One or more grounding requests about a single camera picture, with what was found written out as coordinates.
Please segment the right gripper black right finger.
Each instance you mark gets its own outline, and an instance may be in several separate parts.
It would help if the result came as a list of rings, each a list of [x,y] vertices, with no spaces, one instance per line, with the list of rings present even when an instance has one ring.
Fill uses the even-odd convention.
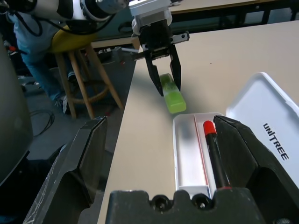
[[[247,188],[266,223],[299,222],[299,189],[275,155],[241,122],[213,119],[221,161],[232,187]]]

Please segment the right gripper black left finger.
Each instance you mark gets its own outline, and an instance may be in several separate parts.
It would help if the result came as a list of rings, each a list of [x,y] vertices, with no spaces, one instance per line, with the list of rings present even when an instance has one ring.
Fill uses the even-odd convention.
[[[100,181],[107,117],[86,122],[66,145],[38,192],[25,224],[76,224],[94,203]]]

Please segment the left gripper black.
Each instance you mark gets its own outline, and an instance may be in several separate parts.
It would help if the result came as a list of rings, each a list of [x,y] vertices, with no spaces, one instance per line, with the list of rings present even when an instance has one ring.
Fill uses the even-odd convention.
[[[171,58],[170,68],[173,80],[177,88],[181,90],[181,64],[175,45],[189,39],[190,35],[187,31],[179,35],[173,35],[166,20],[154,22],[140,29],[139,41],[143,51],[133,54],[131,59],[137,61],[145,58],[149,76],[161,96],[164,94],[159,73],[157,66],[152,61],[169,56]]]

